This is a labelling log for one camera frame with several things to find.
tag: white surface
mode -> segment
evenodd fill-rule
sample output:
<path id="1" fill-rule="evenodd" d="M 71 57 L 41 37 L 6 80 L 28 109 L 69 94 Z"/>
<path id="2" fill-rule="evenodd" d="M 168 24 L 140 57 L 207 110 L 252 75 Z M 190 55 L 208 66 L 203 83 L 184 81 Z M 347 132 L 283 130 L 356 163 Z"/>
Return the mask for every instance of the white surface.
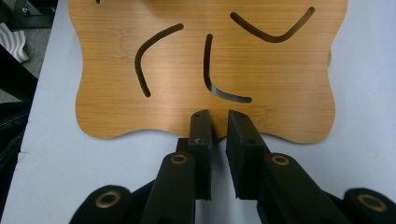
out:
<path id="1" fill-rule="evenodd" d="M 349 0 L 332 46 L 330 80 L 336 118 L 313 145 L 264 135 L 268 147 L 294 157 L 317 183 L 342 197 L 350 188 L 377 190 L 396 202 L 396 3 Z M 112 140 L 83 133 L 75 100 L 81 51 L 60 0 L 3 224 L 68 223 L 95 189 L 138 189 L 173 152 L 177 136 L 142 131 Z M 260 223 L 254 202 L 234 198 L 225 141 L 214 155 L 213 201 L 197 204 L 196 223 Z"/>

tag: bamboo board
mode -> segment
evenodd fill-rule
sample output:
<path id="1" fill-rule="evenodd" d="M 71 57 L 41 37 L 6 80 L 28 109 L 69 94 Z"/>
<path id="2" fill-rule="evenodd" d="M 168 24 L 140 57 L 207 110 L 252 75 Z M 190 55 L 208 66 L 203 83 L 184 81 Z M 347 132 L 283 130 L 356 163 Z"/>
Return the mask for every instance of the bamboo board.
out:
<path id="1" fill-rule="evenodd" d="M 155 129 L 188 136 L 230 109 L 297 143 L 333 124 L 330 49 L 347 0 L 69 0 L 82 47 L 76 112 L 87 134 Z"/>

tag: black bracket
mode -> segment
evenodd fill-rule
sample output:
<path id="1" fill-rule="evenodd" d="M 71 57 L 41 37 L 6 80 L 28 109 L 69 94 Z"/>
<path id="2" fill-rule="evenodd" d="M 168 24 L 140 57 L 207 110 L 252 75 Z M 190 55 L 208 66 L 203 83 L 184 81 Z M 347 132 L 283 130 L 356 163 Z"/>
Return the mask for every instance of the black bracket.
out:
<path id="1" fill-rule="evenodd" d="M 257 200 L 262 223 L 395 223 L 396 205 L 368 189 L 340 200 L 290 156 L 271 153 L 250 118 L 230 111 L 227 157 L 236 197 Z"/>
<path id="2" fill-rule="evenodd" d="M 189 138 L 163 158 L 157 178 L 131 193 L 118 186 L 93 192 L 70 223 L 194 223 L 195 200 L 210 200 L 212 133 L 209 112 L 191 116 Z"/>

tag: wavy-edged wooden board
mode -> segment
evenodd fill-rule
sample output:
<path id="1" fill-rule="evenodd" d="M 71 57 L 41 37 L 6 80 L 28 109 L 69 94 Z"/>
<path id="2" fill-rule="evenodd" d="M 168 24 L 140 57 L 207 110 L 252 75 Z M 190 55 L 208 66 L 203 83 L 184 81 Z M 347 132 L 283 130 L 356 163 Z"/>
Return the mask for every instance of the wavy-edged wooden board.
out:
<path id="1" fill-rule="evenodd" d="M 76 112 L 87 134 L 188 136 L 209 109 L 216 137 L 230 109 L 297 143 L 333 124 L 331 45 L 347 0 L 69 0 L 82 47 Z"/>

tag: curved slot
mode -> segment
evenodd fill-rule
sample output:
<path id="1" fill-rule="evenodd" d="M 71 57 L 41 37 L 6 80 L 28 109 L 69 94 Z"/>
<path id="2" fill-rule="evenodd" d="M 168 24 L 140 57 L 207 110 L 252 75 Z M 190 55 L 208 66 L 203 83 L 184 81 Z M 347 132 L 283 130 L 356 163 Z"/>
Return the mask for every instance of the curved slot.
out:
<path id="1" fill-rule="evenodd" d="M 245 21 L 242 17 L 240 17 L 236 12 L 232 12 L 230 14 L 231 19 L 238 23 L 242 28 L 247 30 L 249 33 L 257 36 L 258 38 L 262 39 L 263 41 L 269 42 L 269 43 L 280 43 L 283 41 L 288 40 L 291 38 L 295 33 L 297 33 L 298 30 L 300 30 L 301 27 L 304 26 L 304 24 L 311 18 L 311 16 L 314 14 L 315 8 L 310 7 L 305 14 L 283 35 L 268 35 L 267 33 L 261 31 L 260 29 L 256 28 L 249 22 Z"/>
<path id="2" fill-rule="evenodd" d="M 204 53 L 204 81 L 207 89 L 210 90 L 213 94 L 217 95 L 219 98 L 224 100 L 229 100 L 244 104 L 251 103 L 250 97 L 230 94 L 219 90 L 218 88 L 216 88 L 215 85 L 213 85 L 212 81 L 210 80 L 210 50 L 212 49 L 212 40 L 213 40 L 213 35 L 209 34 L 206 36 L 205 53 Z"/>
<path id="3" fill-rule="evenodd" d="M 151 96 L 151 92 L 149 91 L 148 84 L 145 80 L 145 76 L 143 75 L 142 70 L 142 57 L 143 54 L 148 50 L 149 47 L 154 45 L 157 41 L 161 40 L 162 38 L 171 35 L 174 32 L 182 30 L 184 25 L 182 23 L 176 24 L 171 26 L 163 31 L 160 31 L 158 34 L 154 35 L 152 38 L 147 40 L 142 46 L 140 46 L 139 50 L 134 57 L 134 70 L 136 71 L 137 78 L 139 79 L 140 87 L 142 88 L 143 93 L 145 93 L 146 97 Z"/>

